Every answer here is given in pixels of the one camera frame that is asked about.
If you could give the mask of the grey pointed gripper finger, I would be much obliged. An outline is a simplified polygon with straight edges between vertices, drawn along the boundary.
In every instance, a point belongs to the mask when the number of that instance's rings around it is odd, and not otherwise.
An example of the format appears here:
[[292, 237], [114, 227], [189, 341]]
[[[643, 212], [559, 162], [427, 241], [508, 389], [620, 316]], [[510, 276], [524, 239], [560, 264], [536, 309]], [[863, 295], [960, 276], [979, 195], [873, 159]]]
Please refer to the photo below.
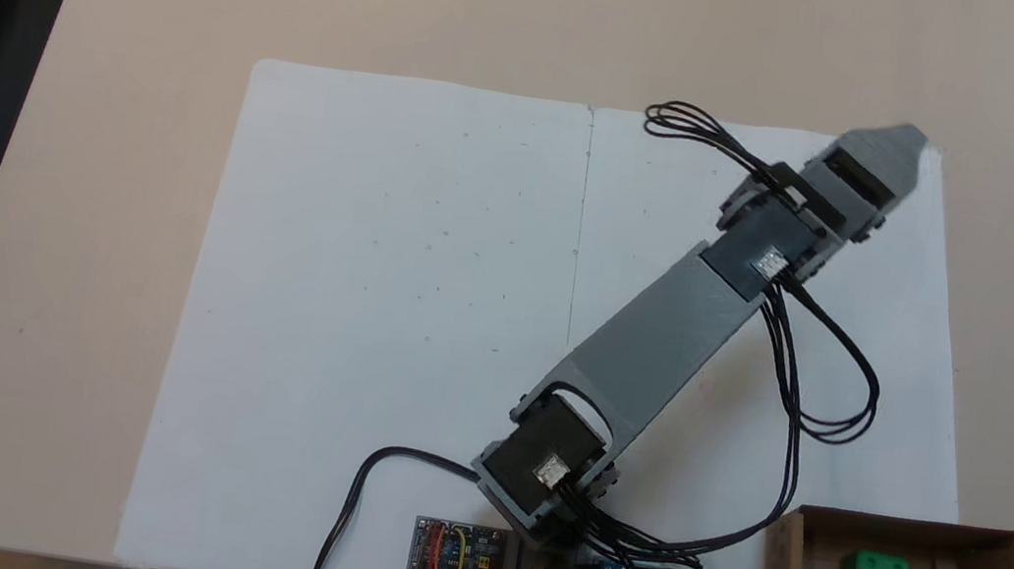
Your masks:
[[912, 124], [859, 128], [837, 138], [826, 167], [884, 216], [916, 189], [926, 145], [927, 136]]

